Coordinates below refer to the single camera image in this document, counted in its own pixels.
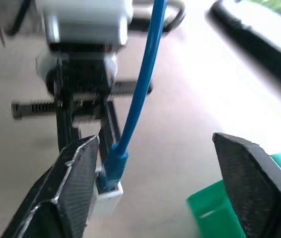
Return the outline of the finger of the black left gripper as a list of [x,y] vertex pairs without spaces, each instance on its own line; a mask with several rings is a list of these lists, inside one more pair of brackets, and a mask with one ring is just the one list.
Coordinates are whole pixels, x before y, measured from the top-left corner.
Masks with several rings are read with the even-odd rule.
[[99,151],[101,162],[104,163],[108,158],[112,145],[121,138],[117,115],[112,101],[103,102],[101,105],[100,123],[101,127],[98,134],[100,140]]
[[58,149],[62,151],[67,145],[81,139],[81,132],[77,127],[73,127],[68,109],[57,109],[56,120]]

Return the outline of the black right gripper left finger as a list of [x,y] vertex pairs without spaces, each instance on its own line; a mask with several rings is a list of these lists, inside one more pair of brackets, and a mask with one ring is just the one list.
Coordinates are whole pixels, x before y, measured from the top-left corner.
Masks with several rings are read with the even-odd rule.
[[64,147],[33,184],[3,238],[81,238],[86,227],[99,150],[97,135]]

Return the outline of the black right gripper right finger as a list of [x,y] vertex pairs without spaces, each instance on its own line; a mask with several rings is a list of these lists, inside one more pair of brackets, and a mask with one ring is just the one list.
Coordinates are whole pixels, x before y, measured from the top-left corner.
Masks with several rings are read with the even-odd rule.
[[260,145],[216,132],[222,179],[248,238],[281,238],[281,168]]

